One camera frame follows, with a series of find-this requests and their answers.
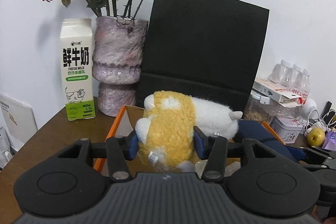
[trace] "vase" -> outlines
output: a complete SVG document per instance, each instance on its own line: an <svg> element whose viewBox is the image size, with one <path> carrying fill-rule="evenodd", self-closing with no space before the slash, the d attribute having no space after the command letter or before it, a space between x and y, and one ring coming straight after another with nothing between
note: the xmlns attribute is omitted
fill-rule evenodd
<svg viewBox="0 0 336 224"><path fill-rule="evenodd" d="M135 104L148 21L103 16L96 22L92 74L100 82L98 108L114 117L122 105Z"/></svg>

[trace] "stuffed animal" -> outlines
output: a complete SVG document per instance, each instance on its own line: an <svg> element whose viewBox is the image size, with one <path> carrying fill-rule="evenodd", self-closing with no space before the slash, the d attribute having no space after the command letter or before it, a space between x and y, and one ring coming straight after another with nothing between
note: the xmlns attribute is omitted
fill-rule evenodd
<svg viewBox="0 0 336 224"><path fill-rule="evenodd" d="M160 171L194 171L194 164L189 161L193 153L193 126L207 136L230 139L243 115L227 106L173 91L149 95L144 106L144 117L135 126L140 157Z"/></svg>

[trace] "white fabric tag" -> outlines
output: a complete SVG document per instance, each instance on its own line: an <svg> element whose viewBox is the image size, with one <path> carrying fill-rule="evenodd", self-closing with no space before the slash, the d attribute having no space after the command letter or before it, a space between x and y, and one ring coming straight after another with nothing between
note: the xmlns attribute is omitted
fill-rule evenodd
<svg viewBox="0 0 336 224"><path fill-rule="evenodd" d="M154 155L154 153L151 151L148 155L148 161L151 164L151 166L154 167L154 165L156 164L156 162L158 161L158 157Z"/></svg>

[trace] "purple package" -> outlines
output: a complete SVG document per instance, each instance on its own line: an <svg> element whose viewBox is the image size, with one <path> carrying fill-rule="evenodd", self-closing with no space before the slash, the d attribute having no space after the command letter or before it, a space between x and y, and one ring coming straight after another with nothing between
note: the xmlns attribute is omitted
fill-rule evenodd
<svg viewBox="0 0 336 224"><path fill-rule="evenodd" d="M336 132L330 131L325 135L322 148L336 151Z"/></svg>

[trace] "fresh milk carton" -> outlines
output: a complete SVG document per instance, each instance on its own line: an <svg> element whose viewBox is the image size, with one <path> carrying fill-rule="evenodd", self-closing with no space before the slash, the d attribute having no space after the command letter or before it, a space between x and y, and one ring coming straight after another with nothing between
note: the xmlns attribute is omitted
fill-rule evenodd
<svg viewBox="0 0 336 224"><path fill-rule="evenodd" d="M65 19L60 41L59 55L68 120L93 118L91 19Z"/></svg>

